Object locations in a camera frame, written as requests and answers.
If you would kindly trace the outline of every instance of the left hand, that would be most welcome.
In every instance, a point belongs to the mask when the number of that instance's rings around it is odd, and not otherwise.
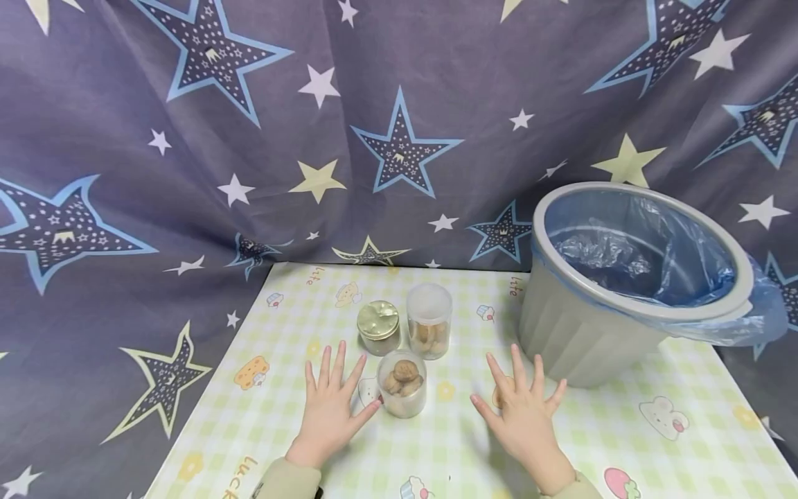
[[[343,383],[346,342],[338,344],[335,365],[330,373],[330,352],[328,345],[322,356],[322,369],[318,373],[318,383],[313,377],[313,366],[305,363],[306,400],[305,413],[299,435],[286,453],[286,461],[297,466],[321,469],[330,457],[343,449],[352,437],[365,425],[380,408],[378,398],[371,402],[356,416],[351,414],[350,403],[358,381],[363,374],[365,355],[361,355],[352,374]]]

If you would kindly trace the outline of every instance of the plastic jar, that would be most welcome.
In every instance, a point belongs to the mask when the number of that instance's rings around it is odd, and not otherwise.
[[[395,382],[388,383],[388,378],[395,376],[394,370],[400,361],[410,361],[415,364],[417,376],[409,382],[400,382],[398,385]],[[377,367],[377,381],[385,408],[397,418],[412,418],[424,409],[427,403],[427,366],[424,365],[424,360],[412,351],[395,350],[387,354]]]
[[[432,283],[415,286],[407,294],[410,349],[427,360],[443,357],[452,331],[452,296]]]

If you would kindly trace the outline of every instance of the fabric backdrop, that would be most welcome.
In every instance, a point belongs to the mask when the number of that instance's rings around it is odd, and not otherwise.
[[[528,270],[570,182],[707,213],[798,329],[796,26],[786,0],[6,0],[2,499],[142,496],[271,262]],[[793,448],[796,352],[724,352]]]

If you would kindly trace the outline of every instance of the beige sleeve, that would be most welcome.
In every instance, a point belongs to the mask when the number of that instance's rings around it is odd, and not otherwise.
[[[322,472],[292,465],[284,458],[271,463],[251,499],[314,499]]]
[[[601,494],[583,474],[576,472],[576,481],[550,499],[602,499]]]

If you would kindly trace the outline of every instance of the checkered tablecloth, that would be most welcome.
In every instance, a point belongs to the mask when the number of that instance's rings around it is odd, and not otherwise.
[[[509,345],[524,293],[545,292],[526,289],[527,277],[275,265],[147,497],[249,497],[299,429],[305,359],[318,373],[322,348],[345,339],[349,370],[364,351],[355,318],[375,299],[402,313],[406,347],[405,296],[424,281],[446,287],[454,298],[451,348],[427,362],[427,405],[409,420],[381,410],[323,470],[325,497],[417,499],[421,486],[434,497],[530,497],[530,479],[468,400],[472,392],[491,399],[495,384],[486,352],[512,372]],[[369,356],[364,378],[376,375],[379,360]],[[548,392],[553,388],[547,380]],[[353,404],[359,403],[355,394]],[[798,497],[795,475],[703,343],[668,339],[613,382],[569,389],[555,428],[574,466],[610,499]]]

